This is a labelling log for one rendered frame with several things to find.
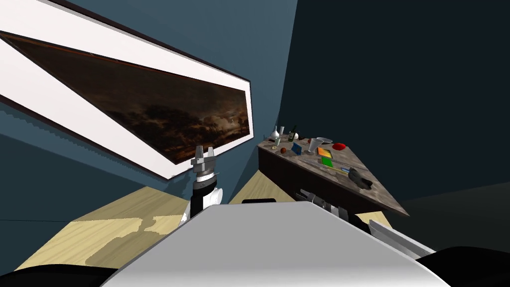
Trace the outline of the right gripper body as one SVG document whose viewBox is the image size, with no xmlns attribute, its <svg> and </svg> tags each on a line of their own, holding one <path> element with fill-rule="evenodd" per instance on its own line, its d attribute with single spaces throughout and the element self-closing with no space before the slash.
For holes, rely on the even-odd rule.
<svg viewBox="0 0 510 287">
<path fill-rule="evenodd" d="M 296 198 L 299 199 L 299 200 L 304 200 L 304 201 L 308 201 L 308 202 L 311 202 L 321 208 L 324 207 L 324 200 L 320 197 L 318 197 L 316 194 L 314 193 L 311 193 L 311 192 L 307 192 L 303 189 L 299 190 L 296 192 L 295 194 Z"/>
</svg>

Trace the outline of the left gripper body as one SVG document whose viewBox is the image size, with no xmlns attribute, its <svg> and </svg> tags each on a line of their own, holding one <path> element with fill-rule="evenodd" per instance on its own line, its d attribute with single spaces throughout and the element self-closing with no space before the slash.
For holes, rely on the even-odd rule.
<svg viewBox="0 0 510 287">
<path fill-rule="evenodd" d="M 193 165 L 193 172 L 196 173 L 197 176 L 206 176 L 213 173 L 216 159 L 216 156 L 192 159 L 191 164 Z"/>
</svg>

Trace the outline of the dark grey lumpy object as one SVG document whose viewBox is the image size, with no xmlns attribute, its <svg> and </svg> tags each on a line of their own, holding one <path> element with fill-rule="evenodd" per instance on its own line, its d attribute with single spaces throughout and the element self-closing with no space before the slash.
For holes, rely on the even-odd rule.
<svg viewBox="0 0 510 287">
<path fill-rule="evenodd" d="M 363 178 L 362 174 L 353 167 L 349 168 L 348 178 L 360 189 L 370 190 L 372 188 L 373 182 Z"/>
</svg>

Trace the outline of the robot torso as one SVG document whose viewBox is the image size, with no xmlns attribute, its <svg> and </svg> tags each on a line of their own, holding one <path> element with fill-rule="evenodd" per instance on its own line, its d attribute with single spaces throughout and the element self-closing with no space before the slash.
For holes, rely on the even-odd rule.
<svg viewBox="0 0 510 287">
<path fill-rule="evenodd" d="M 307 201 L 213 205 L 101 287 L 450 287 Z"/>
</svg>

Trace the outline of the dark wooden stone-top table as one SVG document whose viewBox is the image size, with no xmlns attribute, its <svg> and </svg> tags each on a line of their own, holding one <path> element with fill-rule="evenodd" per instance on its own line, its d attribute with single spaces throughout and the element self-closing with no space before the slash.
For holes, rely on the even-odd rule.
<svg viewBox="0 0 510 287">
<path fill-rule="evenodd" d="M 391 196 L 387 189 L 366 168 L 355 153 L 346 147 L 335 150 L 333 143 L 322 144 L 320 147 L 331 151 L 331 159 L 335 168 L 355 168 L 362 177 L 373 182 L 370 190 L 358 188 L 348 178 L 347 173 L 328 169 L 321 163 L 317 151 L 308 152 L 309 140 L 295 140 L 302 146 L 302 154 L 296 155 L 291 150 L 293 145 L 286 137 L 282 138 L 279 146 L 269 139 L 258 144 L 258 169 L 285 193 L 299 201 L 295 194 L 303 189 L 316 194 L 332 206 L 340 206 L 353 213 L 370 213 L 389 210 L 406 216 L 407 212 Z"/>
</svg>

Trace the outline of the dark landscape painting white frame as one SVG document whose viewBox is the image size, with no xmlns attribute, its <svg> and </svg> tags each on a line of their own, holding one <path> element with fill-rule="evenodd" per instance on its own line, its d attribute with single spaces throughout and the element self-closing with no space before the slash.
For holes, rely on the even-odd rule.
<svg viewBox="0 0 510 287">
<path fill-rule="evenodd" d="M 0 0 L 0 96 L 164 179 L 254 137 L 249 80 L 65 0 Z"/>
</svg>

